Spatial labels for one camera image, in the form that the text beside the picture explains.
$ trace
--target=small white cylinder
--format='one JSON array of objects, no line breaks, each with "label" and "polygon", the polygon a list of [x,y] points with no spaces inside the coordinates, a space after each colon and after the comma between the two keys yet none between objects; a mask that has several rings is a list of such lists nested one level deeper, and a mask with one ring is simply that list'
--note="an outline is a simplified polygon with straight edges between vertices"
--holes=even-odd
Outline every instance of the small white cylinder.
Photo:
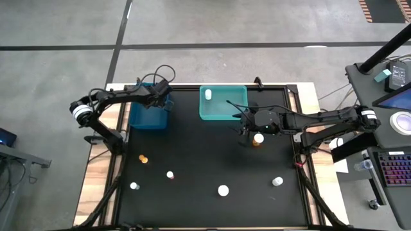
[{"label": "small white cylinder", "polygon": [[207,90],[205,90],[205,99],[206,100],[210,100],[211,99],[211,90],[210,89],[207,89]]},{"label": "small white cylinder", "polygon": [[264,135],[261,133],[257,133],[254,135],[254,141],[258,144],[261,144],[264,141]]},{"label": "small white cylinder", "polygon": [[281,177],[276,177],[274,180],[272,180],[272,185],[274,186],[280,186],[284,180]]},{"label": "small white cylinder", "polygon": [[220,196],[227,196],[229,194],[229,188],[226,185],[221,185],[218,187],[218,194]]}]

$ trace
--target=gray tile floor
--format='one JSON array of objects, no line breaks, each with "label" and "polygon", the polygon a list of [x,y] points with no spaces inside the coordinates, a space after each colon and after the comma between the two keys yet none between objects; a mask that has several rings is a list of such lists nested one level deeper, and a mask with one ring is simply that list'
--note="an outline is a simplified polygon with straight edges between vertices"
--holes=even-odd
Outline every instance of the gray tile floor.
[{"label": "gray tile floor", "polygon": [[[0,46],[115,44],[125,0],[0,0]],[[369,24],[356,0],[134,1],[124,44],[196,42],[358,42],[390,39],[406,24]],[[176,82],[312,81],[317,95],[347,83],[344,67],[378,47],[197,49],[120,52],[114,82],[133,82],[160,64]],[[402,47],[397,53],[409,53]],[[0,51],[0,127],[17,147],[53,159],[35,169],[15,216],[16,230],[70,227],[85,171],[90,130],[78,129],[70,102],[103,87],[112,51]],[[344,89],[320,101],[334,109]],[[345,105],[354,102],[349,98]],[[399,230],[389,207],[369,210],[367,182],[341,184],[352,225]]]}]

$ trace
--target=blue bin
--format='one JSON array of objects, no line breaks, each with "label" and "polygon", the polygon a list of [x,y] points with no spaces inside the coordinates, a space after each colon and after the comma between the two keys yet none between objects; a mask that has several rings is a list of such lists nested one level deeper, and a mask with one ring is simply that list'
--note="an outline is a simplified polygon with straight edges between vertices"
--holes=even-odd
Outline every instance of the blue bin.
[{"label": "blue bin", "polygon": [[168,112],[163,108],[150,107],[146,109],[139,103],[132,103],[128,123],[130,126],[140,130],[160,130],[167,127]]},{"label": "blue bin", "polygon": [[[206,90],[211,90],[211,99],[206,100]],[[247,88],[244,85],[203,85],[200,87],[200,117],[203,120],[240,120],[232,115],[241,113],[237,108],[227,103],[248,106]]]}]

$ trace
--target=computer monitor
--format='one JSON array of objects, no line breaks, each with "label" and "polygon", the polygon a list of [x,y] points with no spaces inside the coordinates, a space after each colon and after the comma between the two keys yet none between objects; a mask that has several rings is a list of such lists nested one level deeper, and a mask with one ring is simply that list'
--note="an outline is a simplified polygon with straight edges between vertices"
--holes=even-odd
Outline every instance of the computer monitor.
[{"label": "computer monitor", "polygon": [[0,128],[0,145],[12,147],[16,138],[15,134]]},{"label": "computer monitor", "polygon": [[411,111],[411,83],[372,102],[374,107]]}]

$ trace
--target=rgb keyboard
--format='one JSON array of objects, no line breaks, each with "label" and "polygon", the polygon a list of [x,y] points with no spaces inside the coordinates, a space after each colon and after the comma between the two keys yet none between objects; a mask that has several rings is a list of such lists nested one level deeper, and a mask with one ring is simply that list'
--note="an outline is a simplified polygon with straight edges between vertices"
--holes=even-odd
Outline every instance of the rgb keyboard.
[{"label": "rgb keyboard", "polygon": [[379,156],[387,187],[411,186],[411,155]]}]

